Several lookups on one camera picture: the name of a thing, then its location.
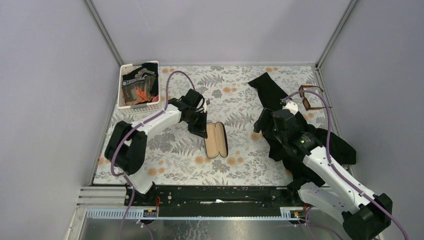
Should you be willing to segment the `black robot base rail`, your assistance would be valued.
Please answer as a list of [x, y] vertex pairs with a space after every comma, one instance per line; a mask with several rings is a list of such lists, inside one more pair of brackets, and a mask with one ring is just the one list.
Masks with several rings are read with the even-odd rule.
[[238, 210], [293, 207], [304, 210], [309, 204], [290, 188], [283, 186], [207, 186], [153, 185], [146, 194], [132, 193], [126, 187], [125, 206], [181, 209], [194, 213], [196, 209]]

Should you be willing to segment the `black glasses case tan lining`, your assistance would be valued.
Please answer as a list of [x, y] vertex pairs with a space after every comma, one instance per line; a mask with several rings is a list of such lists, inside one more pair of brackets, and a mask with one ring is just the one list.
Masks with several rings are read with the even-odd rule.
[[206, 124], [207, 138], [204, 139], [206, 156], [210, 159], [228, 156], [228, 140], [225, 125], [222, 122]]

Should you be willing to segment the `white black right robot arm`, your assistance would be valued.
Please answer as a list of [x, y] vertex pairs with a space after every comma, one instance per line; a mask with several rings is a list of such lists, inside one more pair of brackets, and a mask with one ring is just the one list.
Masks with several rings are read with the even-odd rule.
[[293, 206], [313, 205], [337, 220], [353, 240], [371, 240], [392, 221], [391, 198], [375, 194], [327, 154], [322, 139], [297, 121], [297, 110], [264, 108], [254, 123], [254, 132], [277, 143], [279, 153], [293, 166], [306, 169], [288, 185], [287, 201]]

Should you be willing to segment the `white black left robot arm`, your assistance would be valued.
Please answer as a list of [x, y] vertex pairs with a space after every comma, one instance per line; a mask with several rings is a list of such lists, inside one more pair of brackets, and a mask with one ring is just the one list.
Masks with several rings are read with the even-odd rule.
[[199, 92], [189, 89], [180, 98], [171, 98], [165, 108], [147, 118], [128, 123], [118, 122], [106, 145], [104, 156], [112, 168], [122, 170], [128, 183], [137, 191], [136, 199], [144, 206], [152, 204], [155, 192], [151, 189], [153, 181], [142, 169], [147, 156], [147, 143], [166, 128], [181, 122], [187, 123], [189, 133], [206, 139], [207, 105]]

